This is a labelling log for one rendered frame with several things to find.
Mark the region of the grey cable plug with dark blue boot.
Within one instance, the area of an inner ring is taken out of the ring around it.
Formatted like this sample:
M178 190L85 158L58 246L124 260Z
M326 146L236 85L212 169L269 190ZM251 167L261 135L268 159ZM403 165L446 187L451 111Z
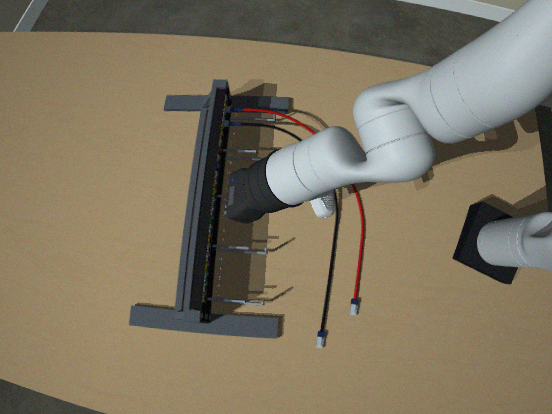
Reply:
M357 299L351 299L350 315L356 316L358 301Z

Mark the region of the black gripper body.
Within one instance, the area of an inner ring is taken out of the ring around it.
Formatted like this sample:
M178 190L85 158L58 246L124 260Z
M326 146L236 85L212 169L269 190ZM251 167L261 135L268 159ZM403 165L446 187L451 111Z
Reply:
M249 168L230 174L226 204L230 220L250 223L265 213L297 207L306 201L320 218L334 214L334 190L314 193L300 181L293 159L298 143L274 150Z

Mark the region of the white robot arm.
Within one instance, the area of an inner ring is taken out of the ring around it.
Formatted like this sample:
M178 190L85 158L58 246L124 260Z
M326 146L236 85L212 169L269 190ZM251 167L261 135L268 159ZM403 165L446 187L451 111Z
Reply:
M294 167L318 194L409 182L434 164L431 136L465 141L524 116L551 94L552 0L528 0L433 67L363 90L353 117L365 152L347 129L332 126L297 144ZM552 212L489 222L477 248L491 265L552 272Z

